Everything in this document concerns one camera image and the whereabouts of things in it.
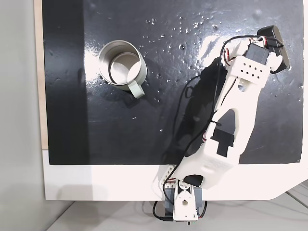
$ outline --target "mug handle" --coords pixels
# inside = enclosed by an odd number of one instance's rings
[[[128,84],[128,87],[135,96],[136,99],[140,98],[141,96],[145,95],[142,87],[138,85],[138,83],[134,80],[130,84]]]

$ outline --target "metal cup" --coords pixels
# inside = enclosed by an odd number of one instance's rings
[[[98,55],[101,76],[113,86],[130,90],[136,97],[144,95],[141,84],[147,75],[145,61],[129,42],[116,40],[106,44]]]

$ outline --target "black mat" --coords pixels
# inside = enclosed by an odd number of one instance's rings
[[[227,37],[269,25],[281,30],[291,67],[270,75],[261,91],[241,164],[300,161],[303,1],[43,0],[50,164],[177,164],[208,120],[216,69],[188,87],[173,133],[184,85],[212,63]],[[95,56],[117,39],[145,56],[145,96],[138,100],[97,73]],[[220,122],[220,129],[234,129],[232,113]]]

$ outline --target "wire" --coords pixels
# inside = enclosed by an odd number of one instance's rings
[[[290,197],[292,197],[294,200],[296,200],[297,202],[299,202],[302,206],[304,206],[305,208],[308,208],[308,205],[306,205],[304,202],[302,202],[301,200],[299,200],[296,196],[293,196],[293,194],[291,194],[289,191],[285,192],[286,194],[288,194]]]
[[[203,211],[202,211],[202,213],[201,213],[199,218],[204,217],[204,214],[205,214],[205,211],[206,211],[206,207],[207,207],[207,201],[205,201],[205,203],[204,203],[204,208],[203,208]]]
[[[156,212],[155,212],[155,208],[156,208],[157,203],[158,203],[158,201],[155,201],[155,202],[154,202],[152,212],[153,212],[154,217],[156,217],[157,219],[162,220],[163,217],[158,216],[158,215],[156,214]]]

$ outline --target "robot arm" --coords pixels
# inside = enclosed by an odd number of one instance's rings
[[[277,37],[281,40],[275,26],[261,30],[267,32],[268,29],[273,31],[272,40],[277,41],[275,39]],[[194,186],[209,189],[216,185],[228,170],[239,164],[240,155],[246,149],[255,125],[260,91],[270,73],[277,73],[285,69],[288,64],[285,50],[281,52],[277,45],[275,46],[277,50],[269,48],[270,39],[266,36],[260,36],[257,40],[250,38],[250,41],[239,42],[230,49],[231,52],[225,48],[223,59],[228,73],[211,122],[203,134],[204,143],[196,153],[184,157],[175,171],[172,171],[175,167],[170,166],[168,173],[166,172],[166,176],[161,180],[162,183],[165,182],[170,175],[177,179],[174,220],[196,221],[198,217],[193,195]],[[218,120],[230,109],[235,112],[234,134],[217,128]]]

